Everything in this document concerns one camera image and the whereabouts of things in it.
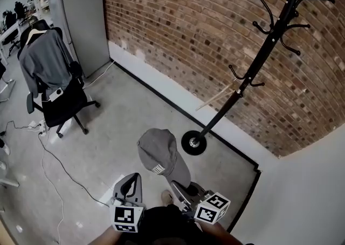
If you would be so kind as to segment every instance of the red brick wall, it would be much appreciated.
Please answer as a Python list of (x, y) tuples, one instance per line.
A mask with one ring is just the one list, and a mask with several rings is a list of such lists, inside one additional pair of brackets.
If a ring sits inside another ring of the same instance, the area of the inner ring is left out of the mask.
[[(275, 20), (285, 0), (266, 0)], [(108, 38), (206, 101), (238, 81), (265, 35), (269, 16), (259, 0), (106, 0)], [(255, 79), (227, 114), (228, 119), (273, 154), (285, 156), (324, 137), (345, 120), (345, 4), (304, 1), (296, 23), (311, 29), (289, 30)], [(219, 109), (226, 98), (213, 104)]]

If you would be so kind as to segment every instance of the black floor trim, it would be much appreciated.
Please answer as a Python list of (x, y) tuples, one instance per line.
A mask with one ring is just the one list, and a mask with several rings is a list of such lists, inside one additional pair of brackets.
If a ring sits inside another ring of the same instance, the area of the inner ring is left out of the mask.
[[(203, 125), (199, 120), (197, 120), (196, 118), (194, 118), (193, 116), (191, 116), (189, 113), (187, 113), (185, 110), (183, 110), (182, 108), (180, 108), (179, 106), (177, 106), (175, 103), (173, 103), (172, 101), (170, 101), (168, 98), (166, 98), (165, 96), (163, 96), (161, 93), (157, 92), (154, 88), (152, 88), (150, 85), (148, 85), (147, 83), (145, 83), (143, 80), (141, 80), (140, 78), (138, 78), (136, 75), (134, 75), (133, 73), (131, 73), (130, 71), (128, 71), (127, 69), (125, 69), (123, 66), (121, 66), (120, 64), (118, 64), (117, 62), (115, 62), (113, 59), (111, 59), (112, 62), (114, 62), (114, 65), (116, 65), (119, 69), (121, 69), (123, 72), (125, 72), (126, 74), (128, 74), (129, 76), (131, 76), (133, 79), (135, 79), (136, 81), (138, 81), (141, 85), (143, 85), (145, 88), (149, 89), (151, 92), (153, 92), (155, 95), (157, 95), (159, 98), (161, 98), (163, 101), (165, 101), (166, 103), (168, 103), (171, 107), (173, 107), (175, 110), (179, 111), (181, 114), (183, 114), (185, 117), (189, 118), (191, 121), (193, 121), (195, 124), (199, 125), (200, 127), (205, 127), (205, 125)], [(210, 131), (210, 134), (213, 135), (216, 139), (218, 139), (220, 142), (222, 142), (224, 145), (226, 145), (229, 149), (233, 150), (236, 154), (240, 155), (243, 159), (245, 159), (246, 161), (248, 161), (250, 164), (252, 164), (254, 166), (254, 171), (256, 172), (256, 176), (254, 178), (253, 184), (251, 186), (251, 188), (249, 189), (249, 192), (245, 198), (245, 200), (243, 201), (238, 213), (236, 214), (235, 218), (232, 220), (229, 228), (227, 229), (228, 232), (230, 232), (235, 224), (237, 223), (237, 221), (239, 220), (240, 216), (242, 215), (242, 212), (244, 211), (245, 207), (247, 206), (250, 197), (252, 196), (255, 186), (257, 185), (257, 182), (260, 178), (261, 175), (261, 171), (258, 170), (258, 163), (255, 162), (254, 160), (252, 160), (251, 158), (249, 158), (246, 154), (244, 154), (243, 152), (241, 152), (239, 149), (237, 149), (236, 147), (234, 147), (234, 145), (232, 145), (231, 143), (227, 142), (225, 139), (223, 139), (222, 137), (220, 137), (218, 134), (216, 134), (213, 131)]]

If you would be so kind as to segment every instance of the baseball cap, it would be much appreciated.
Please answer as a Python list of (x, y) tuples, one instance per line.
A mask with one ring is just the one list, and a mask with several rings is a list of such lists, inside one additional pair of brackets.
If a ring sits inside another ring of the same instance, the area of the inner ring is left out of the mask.
[(141, 162), (147, 170), (188, 188), (190, 172), (177, 151), (176, 138), (168, 130), (151, 128), (137, 142)]

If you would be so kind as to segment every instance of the black coat rack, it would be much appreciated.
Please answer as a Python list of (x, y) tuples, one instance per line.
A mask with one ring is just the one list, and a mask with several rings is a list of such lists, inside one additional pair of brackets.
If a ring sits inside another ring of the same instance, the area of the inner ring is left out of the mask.
[(280, 39), (281, 44), (288, 50), (294, 52), (298, 56), (301, 55), (299, 50), (293, 49), (287, 46), (283, 40), (282, 36), (284, 33), (291, 29), (291, 28), (310, 28), (309, 24), (291, 24), (289, 25), (290, 21), (298, 17), (298, 12), (296, 8), (303, 0), (286, 0), (285, 5), (280, 13), (280, 16), (276, 23), (274, 24), (273, 15), (264, 0), (260, 0), (265, 8), (267, 9), (268, 13), (270, 14), (271, 23), (270, 23), (270, 30), (266, 31), (260, 27), (257, 22), (253, 22), (253, 25), (259, 29), (262, 33), (267, 34), (267, 38), (262, 45), (261, 49), (259, 50), (257, 56), (255, 57), (254, 61), (252, 62), (251, 66), (244, 74), (243, 77), (238, 76), (231, 65), (229, 65), (230, 70), (232, 71), (233, 75), (239, 79), (243, 80), (240, 87), (234, 91), (231, 97), (227, 100), (227, 102), (223, 105), (223, 107), (219, 110), (219, 112), (215, 115), (215, 117), (205, 126), (205, 128), (201, 131), (188, 131), (186, 132), (181, 140), (182, 148), (185, 150), (186, 153), (190, 155), (200, 155), (203, 153), (207, 147), (207, 141), (205, 135), (217, 124), (220, 119), (225, 116), (228, 110), (240, 99), (243, 97), (243, 92), (247, 88), (248, 85), (252, 87), (264, 86), (265, 83), (253, 84), (253, 80), (255, 76), (258, 74), (259, 70), (269, 57), (270, 53), (272, 52), (275, 44)]

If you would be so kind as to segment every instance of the gray jacket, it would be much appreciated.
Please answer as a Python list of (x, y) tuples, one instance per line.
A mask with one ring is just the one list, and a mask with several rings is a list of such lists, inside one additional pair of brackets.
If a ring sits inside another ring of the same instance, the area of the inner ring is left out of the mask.
[(58, 88), (64, 90), (72, 79), (67, 66), (73, 59), (56, 30), (47, 30), (32, 44), (25, 45), (19, 62), (35, 98), (38, 97), (37, 78), (48, 86), (47, 98)]

